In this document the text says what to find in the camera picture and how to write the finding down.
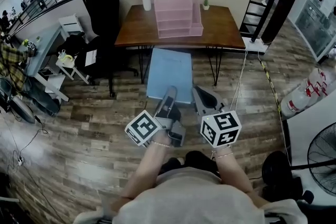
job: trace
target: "fan grille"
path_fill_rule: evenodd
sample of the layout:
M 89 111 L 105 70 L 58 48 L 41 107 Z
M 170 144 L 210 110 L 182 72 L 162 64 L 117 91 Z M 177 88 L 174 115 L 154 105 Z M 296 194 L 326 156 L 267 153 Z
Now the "fan grille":
M 308 164 L 336 159 L 336 123 L 323 129 L 310 143 Z M 336 196 L 336 165 L 309 169 L 315 182 L 328 194 Z

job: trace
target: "white stool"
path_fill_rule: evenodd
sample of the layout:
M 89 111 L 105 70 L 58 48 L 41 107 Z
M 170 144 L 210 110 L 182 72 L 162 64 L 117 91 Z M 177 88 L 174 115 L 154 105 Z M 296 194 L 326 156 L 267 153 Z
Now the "white stool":
M 65 65 L 61 60 L 57 60 L 56 65 L 71 79 L 74 80 L 73 76 L 75 73 L 78 74 L 78 76 L 80 76 L 80 78 L 86 83 L 86 84 L 90 84 L 89 81 L 87 80 L 88 76 L 85 78 L 81 72 L 78 71 L 78 69 L 75 67 L 75 59 L 69 63 L 69 61 L 67 61 L 67 64 Z M 65 68 L 71 68 L 72 69 L 72 73 L 71 75 L 65 70 Z

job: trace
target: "hazard tape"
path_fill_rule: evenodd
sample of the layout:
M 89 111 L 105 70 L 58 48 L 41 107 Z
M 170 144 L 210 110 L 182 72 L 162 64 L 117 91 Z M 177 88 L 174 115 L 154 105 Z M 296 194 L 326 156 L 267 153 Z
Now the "hazard tape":
M 276 103 L 276 105 L 277 105 L 278 112 L 279 112 L 280 117 L 281 117 L 281 107 L 280 107 L 280 102 L 279 102 L 279 99 L 278 99 L 277 92 L 275 91 L 273 82 L 272 82 L 272 80 L 271 80 L 271 77 L 270 77 L 270 75 L 269 75 L 269 73 L 268 73 L 268 71 L 267 71 L 267 69 L 266 69 L 264 63 L 263 63 L 260 59 L 259 59 L 259 62 L 260 62 L 262 68 L 264 69 L 264 71 L 265 71 L 265 73 L 266 73 L 266 77 L 267 77 L 267 79 L 268 79 L 268 81 L 269 81 L 269 84 L 270 84 L 270 86 L 271 86 L 271 89 L 272 89 L 272 92 L 273 92 L 273 96 L 274 96 L 274 99 L 275 99 L 275 103 Z

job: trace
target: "blue mat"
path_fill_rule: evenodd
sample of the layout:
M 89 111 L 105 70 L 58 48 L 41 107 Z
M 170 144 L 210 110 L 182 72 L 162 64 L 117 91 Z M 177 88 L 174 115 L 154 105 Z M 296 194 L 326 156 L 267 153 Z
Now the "blue mat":
M 153 49 L 149 70 L 147 96 L 163 99 L 169 86 L 177 88 L 176 102 L 193 101 L 191 55 L 164 49 Z

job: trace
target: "pink organizer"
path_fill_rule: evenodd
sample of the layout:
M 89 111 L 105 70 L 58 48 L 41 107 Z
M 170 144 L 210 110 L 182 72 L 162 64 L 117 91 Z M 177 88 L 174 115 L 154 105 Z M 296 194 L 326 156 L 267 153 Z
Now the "pink organizer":
M 201 36 L 198 0 L 154 0 L 159 38 Z

